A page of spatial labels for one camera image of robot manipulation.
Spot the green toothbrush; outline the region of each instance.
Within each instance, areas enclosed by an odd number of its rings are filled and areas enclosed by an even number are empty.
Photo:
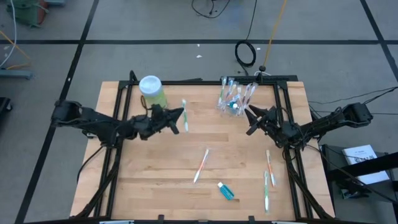
[[[182,107],[184,108],[184,126],[185,126],[185,132],[188,132],[188,120],[187,120],[187,111],[185,109],[185,105],[187,104],[187,101],[182,99]]]
[[[223,88],[221,89],[221,93],[220,93],[220,97],[218,98],[218,104],[220,105],[221,102],[223,101],[223,95],[224,95],[224,88],[225,88],[225,84],[226,84],[226,78],[227,77],[223,77]]]
[[[269,198],[268,198],[268,171],[264,172],[265,179],[265,193],[264,193],[264,206],[266,208],[266,213],[269,213]]]

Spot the toothbrush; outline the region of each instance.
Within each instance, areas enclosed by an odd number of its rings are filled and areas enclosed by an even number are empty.
[[[228,92],[226,93],[226,97],[225,97],[225,100],[227,100],[228,99],[228,97],[229,97],[229,95],[232,93],[232,86],[233,86],[233,83],[234,83],[234,80],[230,80],[229,81],[229,89],[228,89]]]
[[[271,174],[272,186],[275,187],[276,181],[275,181],[274,173],[271,168],[271,155],[269,154],[269,150],[267,150],[266,153],[267,153],[268,169],[269,169],[269,173]]]
[[[249,102],[250,102],[250,100],[251,100],[251,96],[253,95],[253,93],[254,93],[255,90],[256,90],[256,86],[254,85],[254,86],[251,88],[251,92],[250,92],[250,95],[249,95],[249,98],[248,98],[247,102],[244,104],[244,107],[245,107],[245,108],[246,108],[246,106],[249,104]]]
[[[241,109],[242,109],[242,106],[243,106],[243,101],[241,99],[242,85],[238,85],[237,90],[238,90],[238,96],[239,96],[238,99],[239,99],[239,104],[240,104],[239,110],[237,112],[237,115],[240,115],[241,114]]]
[[[268,198],[268,171],[264,171],[264,207],[266,209],[266,213],[269,213],[269,198]]]
[[[231,90],[231,93],[230,93],[230,94],[232,94],[232,93],[234,92],[235,88],[236,88],[236,84],[234,83],[234,84],[232,85],[232,90]]]
[[[224,95],[224,88],[226,84],[226,77],[223,78],[223,88],[221,89],[220,97],[218,98],[218,104],[220,105],[221,102],[223,101],[223,95]]]
[[[243,103],[244,103],[244,100],[246,99],[246,94],[249,92],[250,86],[251,86],[251,83],[246,86],[246,91],[244,92],[244,96],[243,96],[243,99],[242,99]]]
[[[185,132],[188,132],[188,120],[187,120],[187,111],[185,109],[185,105],[187,104],[187,101],[182,99],[182,107],[184,108],[184,125],[185,125]]]
[[[207,155],[208,154],[209,154],[209,149],[206,149],[205,156],[203,157],[203,160],[201,161],[200,167],[199,167],[197,173],[195,174],[195,178],[193,178],[193,183],[197,182],[197,180],[199,178],[199,174],[200,174],[201,170],[203,169],[203,166],[205,165],[205,162],[207,160]]]

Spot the green liquid container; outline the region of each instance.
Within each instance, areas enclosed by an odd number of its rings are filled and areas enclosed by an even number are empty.
[[[148,75],[139,82],[139,89],[144,95],[148,108],[159,104],[161,107],[167,107],[166,96],[164,95],[162,82],[154,75]]]

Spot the white toothbrush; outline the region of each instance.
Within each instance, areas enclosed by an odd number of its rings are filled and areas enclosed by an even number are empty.
[[[233,86],[233,83],[234,83],[234,80],[230,80],[230,81],[229,81],[229,89],[228,89],[228,92],[226,93],[225,100],[227,100],[228,97],[229,97],[229,95],[232,93],[232,86]]]
[[[246,106],[250,103],[251,97],[252,97],[252,95],[253,95],[253,93],[254,93],[255,90],[256,90],[256,86],[254,85],[254,86],[251,88],[251,92],[250,92],[250,95],[249,95],[249,98],[248,98],[247,102],[245,102],[245,104],[244,104],[244,107],[245,107],[245,108],[246,108]]]
[[[251,86],[251,83],[246,86],[246,91],[244,92],[244,96],[243,96],[243,99],[242,99],[243,103],[244,103],[244,100],[246,99],[246,94],[249,92],[250,86]]]

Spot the yellow cable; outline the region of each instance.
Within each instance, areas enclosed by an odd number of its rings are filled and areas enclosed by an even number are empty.
[[[282,18],[282,14],[284,13],[286,2],[287,2],[287,0],[284,1],[284,4],[282,5],[282,9],[280,9],[278,20],[276,21],[276,23],[274,25],[274,28],[272,30],[271,38],[269,39],[269,42],[268,42],[268,47],[267,47],[267,52],[266,52],[266,59],[264,60],[264,64],[262,64],[263,66],[266,66],[266,63],[267,63],[267,60],[268,60],[268,55],[269,55],[269,52],[271,50],[271,43],[272,43],[272,40],[273,40],[274,35],[276,33],[276,29],[278,28],[279,21]]]
[[[8,67],[8,68],[6,68],[6,69],[9,70],[9,69],[12,69],[12,68],[21,68],[21,67],[30,66],[30,57],[29,57],[22,49],[20,49],[20,48],[18,47],[18,45],[16,45],[12,40],[10,40],[10,38],[8,38],[8,36],[7,36],[5,33],[3,33],[1,30],[0,30],[0,34],[1,34],[4,38],[6,38],[6,39],[8,40],[8,42],[10,42],[12,45],[15,45],[15,48],[16,48],[17,50],[19,50],[19,52],[22,53],[22,54],[25,56],[25,58],[27,58],[28,61],[29,61],[28,63],[23,63],[23,64],[20,64],[20,65],[13,65],[13,66],[10,66],[10,67]]]

